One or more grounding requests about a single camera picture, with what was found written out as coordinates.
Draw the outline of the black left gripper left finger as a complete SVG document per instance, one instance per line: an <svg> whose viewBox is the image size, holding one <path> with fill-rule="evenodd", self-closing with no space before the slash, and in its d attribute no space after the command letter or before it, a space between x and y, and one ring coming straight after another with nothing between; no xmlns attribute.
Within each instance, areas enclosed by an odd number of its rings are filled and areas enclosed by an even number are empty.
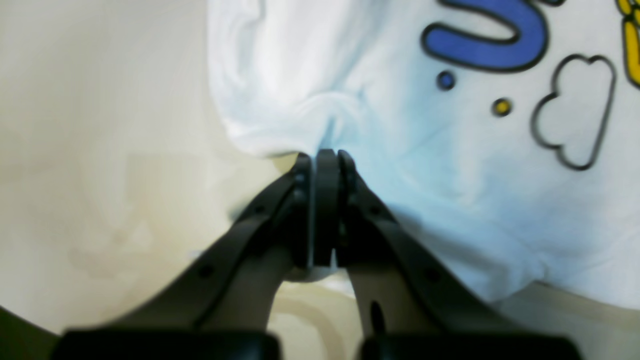
<svg viewBox="0 0 640 360"><path fill-rule="evenodd" d="M122 317L66 331L51 359L279 360L266 330L276 292L329 264L328 159L300 153L178 278Z"/></svg>

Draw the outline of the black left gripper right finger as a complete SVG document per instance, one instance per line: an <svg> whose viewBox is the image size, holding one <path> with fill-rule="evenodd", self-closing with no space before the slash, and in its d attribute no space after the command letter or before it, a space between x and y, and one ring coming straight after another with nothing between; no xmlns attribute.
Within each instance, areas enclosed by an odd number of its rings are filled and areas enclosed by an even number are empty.
<svg viewBox="0 0 640 360"><path fill-rule="evenodd" d="M535 332L470 292L404 230L344 150L325 151L325 263L347 270L362 360L580 360L568 338Z"/></svg>

